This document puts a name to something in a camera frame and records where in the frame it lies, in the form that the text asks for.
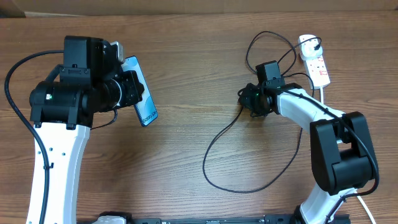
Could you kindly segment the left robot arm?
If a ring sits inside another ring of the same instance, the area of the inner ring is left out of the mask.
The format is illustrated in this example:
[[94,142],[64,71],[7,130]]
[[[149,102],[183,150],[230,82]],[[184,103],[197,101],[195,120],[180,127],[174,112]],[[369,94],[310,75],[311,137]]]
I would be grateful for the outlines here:
[[35,141],[27,223],[76,223],[81,162],[95,113],[138,107],[145,86],[119,42],[68,35],[63,63],[30,94]]

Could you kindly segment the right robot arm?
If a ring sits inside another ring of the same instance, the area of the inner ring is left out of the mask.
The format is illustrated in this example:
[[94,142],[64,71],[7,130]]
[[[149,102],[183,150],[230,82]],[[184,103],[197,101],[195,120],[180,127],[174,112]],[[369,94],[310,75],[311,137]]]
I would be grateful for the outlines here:
[[360,112],[334,110],[300,85],[286,83],[277,62],[258,65],[258,84],[238,91],[239,103],[252,115],[275,112],[310,134],[315,186],[297,206],[291,223],[331,223],[347,198],[373,193],[380,181],[368,124]]

